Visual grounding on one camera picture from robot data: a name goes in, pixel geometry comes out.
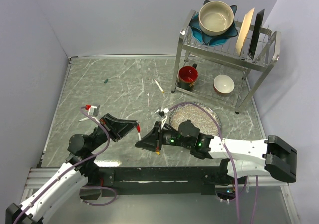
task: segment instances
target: white plate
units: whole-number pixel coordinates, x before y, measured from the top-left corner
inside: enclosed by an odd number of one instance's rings
[[[214,87],[218,92],[228,94],[234,90],[235,83],[229,76],[219,75],[214,79]]]
[[[243,24],[241,25],[238,39],[236,42],[236,53],[240,56],[241,50],[243,49],[244,42],[249,32],[251,20],[253,19],[254,8],[251,9],[244,17]]]

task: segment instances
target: cigarette butt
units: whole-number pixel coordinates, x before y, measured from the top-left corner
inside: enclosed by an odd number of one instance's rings
[[[159,87],[160,91],[162,91],[163,93],[165,93],[165,91],[163,90],[163,88],[159,85],[159,83],[157,82],[157,80],[155,80],[155,84]]]

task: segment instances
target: red cup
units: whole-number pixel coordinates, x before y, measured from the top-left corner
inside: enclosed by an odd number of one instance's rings
[[[193,66],[184,66],[178,73],[178,86],[185,90],[192,90],[195,81],[198,78],[198,71],[196,70],[197,64]]]

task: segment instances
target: gray marble countertop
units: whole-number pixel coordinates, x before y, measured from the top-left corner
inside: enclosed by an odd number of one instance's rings
[[[100,104],[99,117],[106,113],[120,119],[138,120],[142,137],[158,120],[154,115],[158,106],[171,107],[183,101],[198,101],[211,107],[219,116],[225,138],[261,139],[252,102],[239,115],[218,102],[201,100],[184,93],[170,92],[175,58],[124,59],[78,58],[71,68],[48,140],[42,167],[59,167],[68,156],[69,138],[73,134],[90,134],[96,127],[90,121],[79,122],[84,104]],[[204,64],[207,69],[211,62]],[[165,90],[162,93],[154,78]],[[99,155],[99,166],[215,166],[220,160],[199,160],[180,147],[165,146],[161,155],[135,148],[137,133],[132,131],[119,142],[111,142]]]

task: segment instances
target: beige bowl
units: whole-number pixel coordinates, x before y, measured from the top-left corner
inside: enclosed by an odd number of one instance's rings
[[[209,36],[225,33],[234,22],[234,12],[222,1],[210,1],[199,11],[199,26]]]
[[[226,75],[216,76],[214,79],[214,89],[221,94],[229,94],[235,88],[233,79]]]

